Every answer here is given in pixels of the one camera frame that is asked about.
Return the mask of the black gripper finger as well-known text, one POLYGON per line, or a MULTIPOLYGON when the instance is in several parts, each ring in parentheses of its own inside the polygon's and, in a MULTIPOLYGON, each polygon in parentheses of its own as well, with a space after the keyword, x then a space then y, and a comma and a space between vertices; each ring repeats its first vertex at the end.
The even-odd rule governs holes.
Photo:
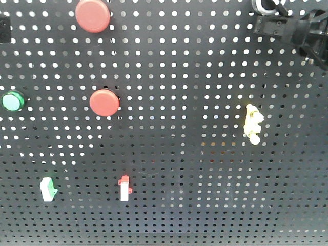
POLYGON ((253 33, 268 36, 286 44, 297 44, 296 25, 298 19, 284 16, 258 16, 253 33))
POLYGON ((11 42, 11 20, 10 17, 1 17, 0 20, 0 42, 11 42))

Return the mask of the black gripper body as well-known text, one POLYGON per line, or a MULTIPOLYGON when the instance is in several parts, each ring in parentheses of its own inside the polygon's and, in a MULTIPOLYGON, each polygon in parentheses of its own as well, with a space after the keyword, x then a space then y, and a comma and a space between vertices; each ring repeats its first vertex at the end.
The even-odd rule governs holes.
POLYGON ((314 9, 298 19, 292 43, 300 56, 327 71, 327 11, 314 9))

